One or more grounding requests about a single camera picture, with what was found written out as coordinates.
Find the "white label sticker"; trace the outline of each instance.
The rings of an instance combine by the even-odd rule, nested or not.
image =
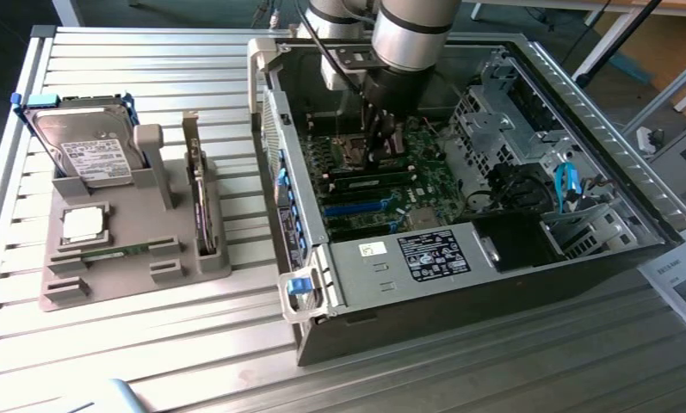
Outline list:
[[[347,186],[347,188],[372,187],[375,185],[378,185],[378,181],[354,182]]]
[[[65,142],[61,148],[83,180],[96,181],[131,175],[117,139]]]
[[[358,248],[360,250],[360,256],[376,256],[386,253],[386,244],[382,241],[376,243],[362,243]]]

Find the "warning label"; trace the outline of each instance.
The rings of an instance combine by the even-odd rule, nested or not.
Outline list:
[[[117,139],[88,140],[61,144],[71,166],[84,181],[131,175],[128,161]]]
[[[400,252],[416,281],[430,281],[470,272],[452,231],[399,238]]]

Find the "motherboard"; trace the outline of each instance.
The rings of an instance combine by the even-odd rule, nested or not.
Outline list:
[[[334,242],[447,225],[464,201],[436,131],[411,117],[399,157],[364,168],[362,134],[316,135],[302,141],[319,211]]]

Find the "metal grate table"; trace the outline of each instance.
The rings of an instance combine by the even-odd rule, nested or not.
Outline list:
[[[101,377],[151,410],[686,411],[686,325],[636,272],[576,299],[318,364],[295,366],[247,115],[246,43],[264,30],[60,28],[32,38],[17,90],[128,90],[181,157],[200,111],[219,167],[234,273],[51,313],[36,296],[51,161],[11,116],[0,149],[0,411]]]

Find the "floor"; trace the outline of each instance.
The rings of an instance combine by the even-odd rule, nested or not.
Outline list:
[[[128,7],[125,0],[77,0],[87,26],[92,27],[156,27],[156,28],[248,28],[259,2],[252,0],[141,0],[137,7]],[[296,23],[294,0],[280,6],[280,27]],[[554,22],[550,27],[536,21],[534,9],[508,6],[487,6],[482,20],[470,20],[471,4],[463,4],[455,21],[455,31],[523,33],[539,41],[556,59],[584,30],[583,13],[550,10]],[[266,27],[268,18],[258,28]],[[48,0],[0,0],[0,137],[8,114],[8,96],[15,87],[29,29],[33,24],[59,24]],[[599,37],[590,32],[566,62],[574,70],[590,52]],[[624,124],[656,95],[656,90],[607,65],[587,88],[588,95],[603,108],[618,126]],[[656,112],[647,127],[660,127],[666,136],[675,136],[686,127],[686,118],[666,105]]]

